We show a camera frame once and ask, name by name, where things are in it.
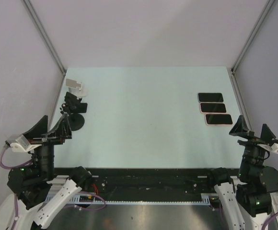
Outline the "black round-base phone stand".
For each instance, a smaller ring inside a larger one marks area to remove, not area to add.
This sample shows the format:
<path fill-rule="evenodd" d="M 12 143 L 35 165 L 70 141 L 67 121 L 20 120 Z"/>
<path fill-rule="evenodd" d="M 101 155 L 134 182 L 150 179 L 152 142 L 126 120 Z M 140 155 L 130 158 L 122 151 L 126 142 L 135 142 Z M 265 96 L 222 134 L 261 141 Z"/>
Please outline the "black round-base phone stand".
<path fill-rule="evenodd" d="M 65 114 L 66 112 L 63 111 L 62 105 L 60 107 L 60 113 Z M 84 119 L 82 113 L 80 113 L 80 114 L 73 113 L 70 115 L 68 114 L 68 116 L 69 116 L 69 124 L 70 124 L 72 131 L 78 131 L 83 127 L 83 125 L 85 123 L 85 119 Z"/>

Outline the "black folding phone stand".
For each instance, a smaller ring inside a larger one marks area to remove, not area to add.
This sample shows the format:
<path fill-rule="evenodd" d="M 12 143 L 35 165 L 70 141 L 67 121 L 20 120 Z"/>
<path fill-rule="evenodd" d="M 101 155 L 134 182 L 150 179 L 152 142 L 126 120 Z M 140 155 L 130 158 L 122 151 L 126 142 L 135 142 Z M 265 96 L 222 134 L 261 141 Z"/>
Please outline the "black folding phone stand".
<path fill-rule="evenodd" d="M 76 113 L 86 113 L 87 112 L 87 103 L 82 103 L 81 99 L 78 99 L 77 96 L 70 92 L 66 92 L 64 97 L 64 104 L 62 105 L 62 109 L 64 112 L 70 114 Z"/>

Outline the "pink phone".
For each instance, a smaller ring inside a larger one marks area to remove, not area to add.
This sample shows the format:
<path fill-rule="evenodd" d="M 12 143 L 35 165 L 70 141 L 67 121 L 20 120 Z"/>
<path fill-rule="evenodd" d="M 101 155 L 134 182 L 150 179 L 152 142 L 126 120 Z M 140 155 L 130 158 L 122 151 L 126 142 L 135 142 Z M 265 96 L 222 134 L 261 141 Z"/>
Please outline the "pink phone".
<path fill-rule="evenodd" d="M 202 113 L 227 113 L 223 103 L 200 103 L 199 108 Z"/>
<path fill-rule="evenodd" d="M 230 114 L 205 114 L 207 125 L 232 125 L 232 117 Z"/>

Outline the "silver phone stand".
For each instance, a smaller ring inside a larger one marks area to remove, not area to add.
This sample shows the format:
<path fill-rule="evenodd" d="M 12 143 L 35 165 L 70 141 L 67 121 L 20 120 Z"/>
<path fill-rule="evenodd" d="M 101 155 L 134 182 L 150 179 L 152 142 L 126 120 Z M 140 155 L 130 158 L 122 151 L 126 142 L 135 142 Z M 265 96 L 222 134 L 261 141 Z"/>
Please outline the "silver phone stand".
<path fill-rule="evenodd" d="M 81 82 L 66 78 L 65 85 L 68 87 L 69 92 L 77 98 L 83 98 L 88 95 L 88 90 L 82 85 Z"/>

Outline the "dark blue phone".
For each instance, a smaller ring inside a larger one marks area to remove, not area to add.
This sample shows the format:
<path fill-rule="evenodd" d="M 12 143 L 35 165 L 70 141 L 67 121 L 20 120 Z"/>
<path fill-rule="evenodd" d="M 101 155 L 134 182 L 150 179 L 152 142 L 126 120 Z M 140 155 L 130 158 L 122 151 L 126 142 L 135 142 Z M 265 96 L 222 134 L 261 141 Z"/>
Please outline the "dark blue phone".
<path fill-rule="evenodd" d="M 214 92 L 200 92 L 197 94 L 200 103 L 222 103 L 224 102 L 221 93 Z"/>

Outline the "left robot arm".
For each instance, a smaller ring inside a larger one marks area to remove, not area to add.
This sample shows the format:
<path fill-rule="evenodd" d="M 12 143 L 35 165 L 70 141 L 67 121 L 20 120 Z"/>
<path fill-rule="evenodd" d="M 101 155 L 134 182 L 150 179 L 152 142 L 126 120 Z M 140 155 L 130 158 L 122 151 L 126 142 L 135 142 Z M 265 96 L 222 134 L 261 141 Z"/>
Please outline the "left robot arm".
<path fill-rule="evenodd" d="M 29 163 L 11 167 L 8 187 L 17 197 L 14 203 L 16 223 L 14 230 L 47 229 L 56 214 L 79 191 L 87 191 L 92 185 L 92 175 L 85 168 L 74 168 L 61 190 L 47 205 L 43 205 L 56 178 L 54 170 L 54 146 L 72 138 L 68 115 L 60 117 L 49 130 L 48 117 L 43 116 L 31 129 L 6 140 L 6 146 L 14 152 L 30 153 Z"/>

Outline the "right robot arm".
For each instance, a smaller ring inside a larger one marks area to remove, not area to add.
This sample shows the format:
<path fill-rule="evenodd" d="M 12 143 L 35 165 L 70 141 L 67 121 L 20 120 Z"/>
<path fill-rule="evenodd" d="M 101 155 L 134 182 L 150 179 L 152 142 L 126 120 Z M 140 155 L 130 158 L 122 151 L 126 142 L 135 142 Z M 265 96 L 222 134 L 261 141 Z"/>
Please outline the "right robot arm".
<path fill-rule="evenodd" d="M 271 194 L 278 192 L 278 170 L 265 166 L 265 155 L 272 151 L 278 139 L 267 124 L 256 137 L 240 115 L 230 130 L 231 136 L 240 137 L 238 144 L 244 147 L 235 183 L 226 168 L 209 171 L 207 188 L 216 192 L 230 230 L 262 230 L 264 221 L 272 211 Z"/>

